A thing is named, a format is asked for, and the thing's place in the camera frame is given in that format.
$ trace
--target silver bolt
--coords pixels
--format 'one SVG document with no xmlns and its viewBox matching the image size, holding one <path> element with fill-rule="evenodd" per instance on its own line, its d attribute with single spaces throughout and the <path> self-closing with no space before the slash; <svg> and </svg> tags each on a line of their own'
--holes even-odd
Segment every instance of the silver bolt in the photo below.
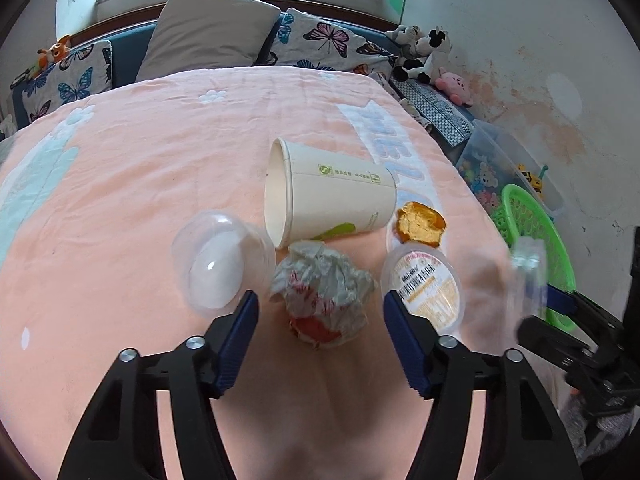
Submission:
<svg viewBox="0 0 640 480">
<path fill-rule="evenodd" d="M 458 340 L 452 335 L 444 335 L 438 339 L 438 344 L 444 348 L 455 348 L 458 346 Z"/>
<path fill-rule="evenodd" d="M 120 359 L 123 363 L 128 363 L 129 361 L 133 361 L 133 359 L 135 359 L 136 357 L 138 357 L 138 352 L 136 352 L 133 348 L 127 348 L 126 350 L 120 352 L 118 359 Z"/>
<path fill-rule="evenodd" d="M 512 361 L 514 363 L 519 363 L 524 359 L 524 355 L 522 355 L 522 352 L 520 350 L 516 350 L 515 348 L 509 348 L 505 355 L 507 356 L 507 359 L 509 361 Z"/>
<path fill-rule="evenodd" d="M 190 348 L 191 350 L 195 350 L 197 348 L 202 348 L 204 346 L 204 338 L 199 336 L 199 335 L 195 335 L 193 337 L 190 337 L 187 339 L 187 348 Z"/>
</svg>

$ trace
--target cup opening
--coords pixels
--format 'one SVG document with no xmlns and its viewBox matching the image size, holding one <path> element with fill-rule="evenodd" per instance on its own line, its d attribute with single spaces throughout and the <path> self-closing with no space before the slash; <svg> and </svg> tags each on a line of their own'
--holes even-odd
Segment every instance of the cup opening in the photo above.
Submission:
<svg viewBox="0 0 640 480">
<path fill-rule="evenodd" d="M 289 204 L 291 192 L 287 188 L 290 186 L 290 181 L 287 179 L 284 150 L 286 148 L 283 149 L 283 141 L 277 139 L 271 147 L 264 184 L 264 225 L 277 249 L 282 248 L 287 220 L 290 223 L 288 212 L 292 209 Z"/>
</svg>

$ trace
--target white paper cup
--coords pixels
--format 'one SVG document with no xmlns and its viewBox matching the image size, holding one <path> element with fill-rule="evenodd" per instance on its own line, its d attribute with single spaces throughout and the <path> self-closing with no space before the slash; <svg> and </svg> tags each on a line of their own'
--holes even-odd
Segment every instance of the white paper cup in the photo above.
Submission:
<svg viewBox="0 0 640 480">
<path fill-rule="evenodd" d="M 276 139 L 264 186 L 264 223 L 277 249 L 384 227 L 396 183 L 384 166 Z"/>
</svg>

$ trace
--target pink blanket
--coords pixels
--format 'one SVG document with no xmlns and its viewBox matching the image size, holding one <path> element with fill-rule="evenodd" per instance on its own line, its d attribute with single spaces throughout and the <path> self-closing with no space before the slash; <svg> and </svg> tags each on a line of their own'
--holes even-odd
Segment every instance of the pink blanket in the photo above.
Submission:
<svg viewBox="0 0 640 480">
<path fill-rule="evenodd" d="M 381 125 L 397 139 L 380 140 Z M 436 143 L 370 78 L 197 70 L 91 96 L 21 131 L 0 167 L 0 418 L 43 480 L 56 477 L 121 349 L 163 352 L 206 329 L 178 293 L 171 242 L 207 208 L 261 224 L 278 136 L 388 163 L 400 198 L 440 208 L 466 299 L 462 339 L 501 350 L 506 246 Z M 378 278 L 392 243 L 380 230 L 330 245 Z M 238 382 L 213 402 L 239 479 L 405 477 L 431 402 L 407 385 L 374 296 L 359 337 L 325 351 L 295 339 L 284 306 L 261 298 Z M 464 479 L 478 456 L 481 401 Z M 168 477 L 179 479 L 168 395 L 159 415 Z"/>
</svg>

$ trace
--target green plastic basket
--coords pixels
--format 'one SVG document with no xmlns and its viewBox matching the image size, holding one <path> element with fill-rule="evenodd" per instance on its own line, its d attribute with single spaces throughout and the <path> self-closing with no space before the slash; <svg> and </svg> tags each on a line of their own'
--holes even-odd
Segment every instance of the green plastic basket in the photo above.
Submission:
<svg viewBox="0 0 640 480">
<path fill-rule="evenodd" d="M 562 290 L 575 290 L 574 269 L 560 235 L 540 204 L 525 189 L 515 184 L 504 186 L 502 204 L 491 215 L 491 220 L 509 247 L 521 236 L 544 240 L 548 282 Z M 545 317 L 547 322 L 565 332 L 576 328 L 567 316 L 550 308 Z"/>
</svg>

